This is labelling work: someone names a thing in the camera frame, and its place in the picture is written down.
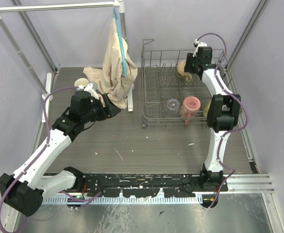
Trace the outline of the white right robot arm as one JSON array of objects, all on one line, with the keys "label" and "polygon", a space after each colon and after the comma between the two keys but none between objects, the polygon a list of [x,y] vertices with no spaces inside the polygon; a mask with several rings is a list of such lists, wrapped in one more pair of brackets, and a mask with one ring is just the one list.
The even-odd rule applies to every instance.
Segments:
[{"label": "white right robot arm", "polygon": [[218,67],[212,63],[212,54],[211,47],[199,43],[193,53],[187,54],[184,68],[185,72],[199,76],[212,97],[207,113],[210,143],[199,177],[199,185],[204,191],[214,187],[219,190],[224,184],[225,148],[231,131],[238,124],[241,101],[240,95],[233,94],[224,83]]}]

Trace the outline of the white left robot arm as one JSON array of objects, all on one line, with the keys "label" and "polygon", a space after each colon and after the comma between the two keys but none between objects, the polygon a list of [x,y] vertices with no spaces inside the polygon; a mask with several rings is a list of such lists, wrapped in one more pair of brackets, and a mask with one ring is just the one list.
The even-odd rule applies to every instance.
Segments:
[{"label": "white left robot arm", "polygon": [[79,192],[83,189],[84,174],[71,166],[59,174],[43,181],[49,166],[76,137],[94,123],[112,118],[121,109],[116,107],[107,94],[93,97],[86,91],[77,91],[71,98],[70,106],[56,119],[45,141],[32,156],[13,174],[2,174],[0,193],[4,203],[26,217],[34,215],[43,200],[66,189]]}]

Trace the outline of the light blue mug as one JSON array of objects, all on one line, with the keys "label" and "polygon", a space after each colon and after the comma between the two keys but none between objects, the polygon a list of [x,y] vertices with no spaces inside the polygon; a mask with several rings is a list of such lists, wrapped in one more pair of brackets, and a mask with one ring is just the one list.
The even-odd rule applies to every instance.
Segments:
[{"label": "light blue mug", "polygon": [[86,79],[86,78],[80,78],[80,79],[77,79],[74,83],[74,86],[77,88],[77,90],[83,90],[84,87],[89,84],[89,80]]}]

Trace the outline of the peach pink mug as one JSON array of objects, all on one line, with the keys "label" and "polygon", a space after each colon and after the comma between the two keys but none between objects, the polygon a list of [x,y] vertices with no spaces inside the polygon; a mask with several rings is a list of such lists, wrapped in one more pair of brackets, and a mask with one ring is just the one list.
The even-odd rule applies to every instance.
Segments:
[{"label": "peach pink mug", "polygon": [[100,95],[100,94],[97,94],[97,95],[98,95],[98,97],[99,97],[99,99],[100,99],[100,101],[101,101],[103,107],[106,107],[106,104],[105,104],[105,101],[104,101],[102,95]]}]

